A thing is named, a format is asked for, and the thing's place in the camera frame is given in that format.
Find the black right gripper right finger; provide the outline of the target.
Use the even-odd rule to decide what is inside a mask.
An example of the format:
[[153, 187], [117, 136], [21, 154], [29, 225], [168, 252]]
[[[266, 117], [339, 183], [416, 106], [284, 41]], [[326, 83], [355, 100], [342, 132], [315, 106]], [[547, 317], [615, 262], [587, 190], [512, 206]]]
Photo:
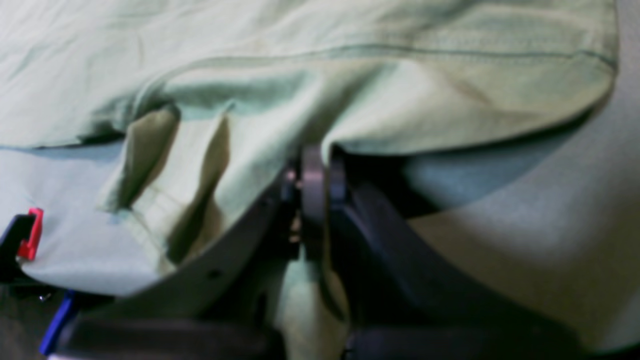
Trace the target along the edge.
[[576, 333], [430, 248], [341, 150], [328, 168], [330, 258], [350, 312], [344, 360], [585, 360]]

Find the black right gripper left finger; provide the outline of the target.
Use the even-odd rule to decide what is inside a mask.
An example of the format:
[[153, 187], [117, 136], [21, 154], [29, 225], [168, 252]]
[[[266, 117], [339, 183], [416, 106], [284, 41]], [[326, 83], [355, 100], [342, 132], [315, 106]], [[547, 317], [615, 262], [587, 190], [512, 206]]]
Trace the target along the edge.
[[325, 185], [320, 146], [305, 146], [214, 246], [81, 314], [51, 359], [285, 360], [274, 316], [289, 262], [322, 262]]

